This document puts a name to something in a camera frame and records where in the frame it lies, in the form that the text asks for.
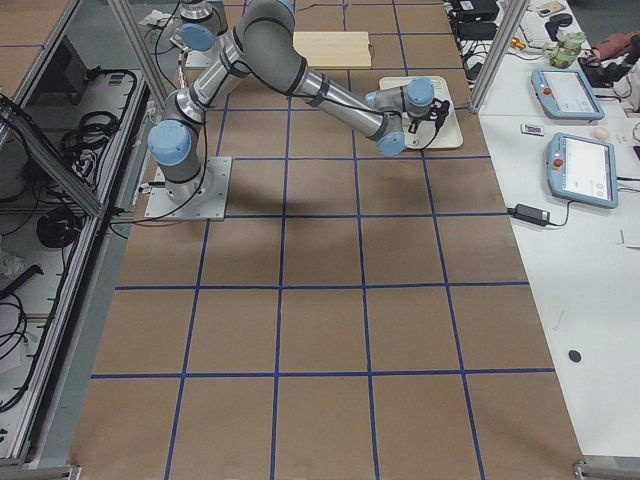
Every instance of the blue tape line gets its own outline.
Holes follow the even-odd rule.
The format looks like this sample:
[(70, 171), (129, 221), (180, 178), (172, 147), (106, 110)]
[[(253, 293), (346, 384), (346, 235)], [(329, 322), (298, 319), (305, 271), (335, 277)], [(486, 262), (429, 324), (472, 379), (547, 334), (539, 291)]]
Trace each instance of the blue tape line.
[[(415, 156), (401, 156), (401, 157), (394, 157), (394, 158), (389, 158), (389, 157), (358, 157), (358, 161), (366, 161), (366, 162), (370, 162), (370, 161), (387, 161), (387, 162), (395, 162), (395, 161), (415, 161), (415, 162), (422, 162), (423, 160), (426, 160), (427, 162), (430, 160), (490, 160), (491, 159), (491, 155), (429, 155), (429, 157), (425, 157), (422, 158), (419, 156), (419, 153), (416, 152)], [(341, 160), (341, 161), (345, 161), (345, 162), (349, 162), (349, 161), (353, 161), (353, 158), (351, 157), (322, 157), (322, 158), (318, 158), (318, 157), (289, 157), (289, 160), (293, 160), (293, 161), (303, 161), (303, 160), (313, 160), (313, 161), (318, 161), (318, 160)], [(237, 161), (282, 161), (282, 157), (235, 157), (233, 159), (234, 162)]]
[[(351, 72), (347, 72), (347, 85), (352, 89)], [(365, 354), (367, 360), (367, 390), (369, 395), (369, 423), (371, 425), (371, 454), (373, 460), (373, 471), (376, 480), (380, 480), (380, 456), (378, 453), (378, 433), (376, 425), (376, 405), (375, 391), (373, 385), (373, 366), (371, 362), (371, 335), (369, 329), (369, 305), (367, 299), (367, 279), (364, 267), (364, 234), (362, 230), (362, 206), (360, 202), (360, 176), (358, 170), (358, 156), (356, 148), (355, 132), (351, 130), (351, 151), (354, 169), (355, 193), (356, 193), (356, 213), (358, 222), (358, 251), (360, 255), (360, 288), (362, 289), (362, 311), (364, 322)]]
[[(435, 208), (435, 202), (433, 200), (433, 193), (432, 193), (432, 189), (431, 189), (431, 182), (429, 180), (429, 170), (427, 168), (427, 162), (423, 162), (423, 168), (424, 168), (424, 175), (425, 175), (425, 181), (427, 184), (427, 190), (429, 192), (429, 202), (431, 203), (431, 211), (432, 212), (436, 212), (436, 208)], [(435, 234), (436, 234), (436, 243), (438, 245), (438, 254), (440, 256), (440, 264), (442, 266), (442, 275), (443, 275), (443, 279), (445, 281), (445, 283), (447, 284), (447, 286), (445, 287), (446, 290), (446, 294), (447, 294), (447, 303), (449, 306), (449, 314), (451, 316), (451, 327), (453, 329), (453, 337), (454, 337), (454, 341), (455, 341), (455, 345), (456, 345), (456, 352), (458, 355), (458, 362), (460, 364), (460, 370), (462, 371), (461, 374), (461, 379), (462, 379), (462, 386), (463, 386), (463, 390), (464, 390), (464, 396), (465, 396), (465, 402), (467, 405), (467, 415), (469, 417), (469, 426), (471, 428), (471, 436), (473, 438), (473, 447), (476, 453), (476, 461), (478, 463), (478, 471), (480, 473), (480, 479), (481, 480), (486, 480), (486, 476), (485, 476), (485, 472), (484, 472), (484, 463), (482, 461), (482, 452), (480, 450), (480, 441), (478, 439), (478, 432), (476, 429), (476, 423), (475, 423), (475, 417), (473, 414), (473, 406), (471, 404), (471, 394), (469, 392), (469, 385), (467, 382), (467, 377), (466, 374), (464, 373), (465, 371), (465, 367), (464, 367), (464, 357), (462, 354), (462, 343), (460, 341), (460, 335), (458, 332), (458, 325), (456, 322), (456, 315), (455, 315), (455, 310), (453, 307), (453, 298), (451, 297), (451, 288), (449, 286), (449, 278), (448, 278), (448, 274), (447, 274), (447, 266), (446, 266), (446, 262), (445, 262), (445, 258), (444, 258), (444, 248), (442, 246), (442, 238), (440, 236), (440, 229), (438, 226), (438, 217), (434, 216), (433, 217), (433, 226), (435, 229)]]
[[(224, 126), (225, 126), (225, 122), (227, 119), (227, 113), (228, 113), (228, 108), (229, 108), (229, 97), (227, 96), (226, 100), (225, 100), (225, 110), (222, 114), (222, 120), (220, 122), (220, 129), (219, 129), (219, 135), (218, 135), (218, 142), (216, 144), (216, 149), (215, 149), (215, 155), (219, 156), (220, 155), (220, 148), (222, 146), (222, 137), (224, 135)], [(183, 359), (183, 364), (182, 364), (182, 374), (180, 377), (180, 387), (178, 388), (178, 398), (176, 400), (176, 409), (175, 409), (175, 413), (173, 416), (173, 426), (171, 427), (171, 438), (169, 440), (169, 451), (167, 453), (167, 463), (165, 466), (165, 471), (164, 471), (164, 479), (165, 480), (169, 480), (171, 477), (171, 466), (173, 463), (173, 452), (175, 449), (175, 442), (176, 442), (176, 436), (178, 433), (178, 424), (180, 422), (180, 412), (182, 409), (182, 397), (184, 395), (184, 384), (185, 384), (185, 380), (187, 378), (187, 367), (189, 364), (189, 354), (190, 354), (190, 350), (191, 350), (191, 339), (193, 336), (193, 329), (194, 329), (194, 325), (195, 325), (195, 318), (196, 318), (196, 312), (197, 312), (197, 308), (198, 308), (198, 299), (200, 296), (200, 283), (202, 281), (202, 273), (203, 273), (203, 269), (204, 269), (204, 261), (206, 258), (206, 253), (207, 253), (207, 246), (208, 246), (208, 242), (209, 242), (209, 232), (211, 229), (211, 221), (207, 220), (207, 226), (205, 228), (204, 231), (204, 237), (202, 240), (202, 249), (200, 251), (200, 261), (198, 263), (198, 274), (196, 276), (196, 285), (195, 285), (195, 293), (194, 293), (194, 297), (193, 297), (193, 305), (191, 307), (191, 318), (189, 320), (189, 329), (188, 329), (188, 333), (187, 333), (187, 342), (185, 345), (185, 353), (184, 353), (184, 359)]]
[[(516, 287), (529, 285), (528, 281), (515, 282), (425, 282), (368, 284), (367, 289), (422, 288), (422, 287)], [(358, 290), (362, 285), (200, 285), (200, 286), (156, 286), (126, 285), (116, 287), (117, 291), (137, 290)]]
[(387, 36), (387, 37), (392, 37), (392, 36), (397, 36), (397, 37), (435, 37), (435, 36), (447, 36), (447, 37), (452, 37), (453, 33), (451, 32), (403, 32), (400, 35), (398, 35), (397, 33), (392, 33), (392, 32), (369, 32), (370, 36), (376, 36), (376, 37), (381, 37), (381, 36)]
[(280, 259), (278, 271), (278, 309), (276, 323), (276, 354), (275, 354), (275, 377), (273, 380), (273, 407), (271, 419), (271, 462), (269, 466), (269, 478), (276, 478), (276, 455), (278, 446), (278, 401), (280, 394), (280, 342), (282, 335), (282, 286), (284, 285), (284, 252), (287, 234), (287, 188), (289, 181), (289, 146), (291, 143), (291, 98), (287, 99), (287, 131), (285, 136), (285, 154), (284, 154), (284, 185), (282, 188), (282, 224), (280, 227)]
[(393, 7), (393, 18), (396, 22), (396, 30), (398, 31), (398, 40), (400, 41), (400, 53), (402, 53), (402, 64), (404, 65), (404, 73), (405, 75), (409, 75), (409, 68), (407, 63), (407, 56), (404, 51), (404, 42), (402, 41), (402, 34), (400, 30), (400, 20), (398, 20), (398, 11), (396, 10), (396, 2), (395, 0), (391, 0), (391, 6)]
[(553, 367), (472, 368), (468, 370), (373, 370), (371, 372), (160, 372), (160, 373), (94, 373), (92, 380), (128, 380), (153, 378), (339, 378), (339, 377), (431, 377), (442, 375), (534, 375), (555, 373)]

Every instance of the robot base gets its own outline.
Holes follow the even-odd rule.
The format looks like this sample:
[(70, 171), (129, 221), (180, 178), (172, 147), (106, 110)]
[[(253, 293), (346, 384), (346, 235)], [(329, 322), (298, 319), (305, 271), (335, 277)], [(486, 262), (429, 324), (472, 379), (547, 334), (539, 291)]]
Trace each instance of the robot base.
[[(161, 220), (167, 222), (174, 220), (224, 220), (231, 178), (231, 163), (231, 157), (209, 157), (207, 170), (213, 178), (213, 185), (207, 194), (208, 198), (198, 204), (187, 203), (181, 209)], [(159, 168), (156, 170), (154, 181), (164, 182), (164, 175)], [(176, 206), (164, 188), (154, 188), (149, 195), (149, 203), (144, 216), (146, 218), (161, 217)]]

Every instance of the brown paper floor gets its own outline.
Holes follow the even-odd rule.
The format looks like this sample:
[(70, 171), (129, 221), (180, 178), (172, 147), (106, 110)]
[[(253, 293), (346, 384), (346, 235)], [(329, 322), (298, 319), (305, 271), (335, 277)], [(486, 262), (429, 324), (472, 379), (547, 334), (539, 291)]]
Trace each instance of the brown paper floor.
[(0, 2), (0, 87), (3, 94), (13, 97), (24, 82), (68, 4), (69, 0)]
[[(374, 70), (330, 73), (358, 95), (431, 73), (468, 98), (438, 2), (299, 18), (371, 33)], [(210, 152), (234, 157), (227, 220), (132, 231), (72, 452), (83, 478), (573, 478), (477, 117), (457, 112), (458, 150), (382, 159), (251, 87), (209, 116)]]

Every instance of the silver arm segment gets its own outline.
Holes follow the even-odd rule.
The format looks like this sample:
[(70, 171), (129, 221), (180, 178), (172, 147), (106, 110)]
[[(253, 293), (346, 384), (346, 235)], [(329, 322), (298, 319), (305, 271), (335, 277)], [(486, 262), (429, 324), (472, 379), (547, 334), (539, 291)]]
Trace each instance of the silver arm segment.
[[(190, 185), (174, 188), (174, 192), (183, 191), (174, 198), (176, 202), (191, 198), (189, 192), (206, 181), (202, 176), (198, 182), (202, 162), (195, 154), (206, 111), (250, 73), (269, 88), (304, 98), (359, 131), (375, 141), (384, 156), (398, 155), (405, 148), (401, 112), (421, 121), (432, 107), (433, 85), (426, 78), (407, 87), (374, 92), (365, 102), (309, 68), (293, 47), (295, 20), (287, 0), (252, 0), (240, 22), (228, 31), (221, 1), (182, 0), (180, 15), (187, 22), (182, 31), (190, 47), (211, 50), (215, 44), (216, 58), (191, 87), (169, 96), (163, 121), (149, 135), (149, 148), (165, 174), (167, 190), (169, 184)], [(202, 32), (204, 25), (211, 28), (209, 35)]]

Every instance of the small box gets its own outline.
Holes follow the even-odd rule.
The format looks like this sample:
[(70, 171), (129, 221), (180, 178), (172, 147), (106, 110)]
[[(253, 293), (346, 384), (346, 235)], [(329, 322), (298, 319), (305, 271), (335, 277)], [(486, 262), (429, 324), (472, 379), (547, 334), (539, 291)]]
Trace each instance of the small box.
[(451, 5), (462, 22), (492, 22), (500, 11), (496, 0), (452, 0)]
[(461, 22), (456, 25), (456, 36), (459, 40), (493, 40), (497, 30), (493, 22)]

